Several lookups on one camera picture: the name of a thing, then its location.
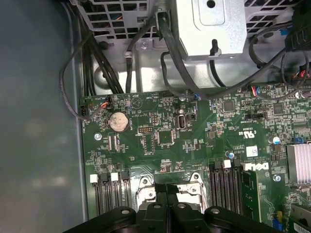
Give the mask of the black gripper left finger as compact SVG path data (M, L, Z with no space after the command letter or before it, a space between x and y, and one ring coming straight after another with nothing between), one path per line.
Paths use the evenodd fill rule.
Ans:
M156 202L136 212L121 206L77 225L67 233L164 233L167 221L167 185L155 184Z

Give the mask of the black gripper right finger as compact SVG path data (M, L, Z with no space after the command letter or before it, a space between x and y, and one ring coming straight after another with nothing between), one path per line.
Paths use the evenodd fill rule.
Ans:
M278 233L279 230L239 215L228 209L212 206L202 214L177 198L176 185L167 185L168 202L172 205L173 223L180 233Z

